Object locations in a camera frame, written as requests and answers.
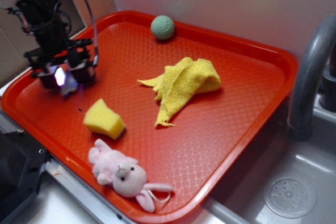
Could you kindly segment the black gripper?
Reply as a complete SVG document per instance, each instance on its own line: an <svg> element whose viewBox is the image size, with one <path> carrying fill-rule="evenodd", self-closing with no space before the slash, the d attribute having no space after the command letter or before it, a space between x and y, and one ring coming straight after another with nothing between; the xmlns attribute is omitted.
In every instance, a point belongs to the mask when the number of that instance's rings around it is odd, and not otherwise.
<svg viewBox="0 0 336 224"><path fill-rule="evenodd" d="M90 61L91 54L86 48L93 44L92 39L68 39L65 44L52 51L44 52L43 49L37 48L28 51L24 54L24 57L30 62L32 68L31 76L41 80L43 86L46 89L59 88L65 83L66 74L63 68L57 66L64 64L66 60L75 64L75 60L70 60L70 53L75 52L80 60L83 61L76 67L68 67L71 75L79 83L93 83L96 80L96 72L94 67L98 64L98 46L95 46L95 56Z"/></svg>

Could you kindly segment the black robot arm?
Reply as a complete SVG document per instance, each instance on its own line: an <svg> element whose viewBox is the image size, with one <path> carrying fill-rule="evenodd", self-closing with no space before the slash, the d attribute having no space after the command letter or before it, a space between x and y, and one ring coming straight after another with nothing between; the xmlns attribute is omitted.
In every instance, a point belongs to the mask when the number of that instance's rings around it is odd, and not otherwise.
<svg viewBox="0 0 336 224"><path fill-rule="evenodd" d="M28 51L31 77L46 89L95 81L99 60L98 33L92 24L93 38L70 39L71 19L60 10L62 0L1 0L1 8L20 20L21 29L35 37L39 47ZM56 74L64 82L57 82Z"/></svg>

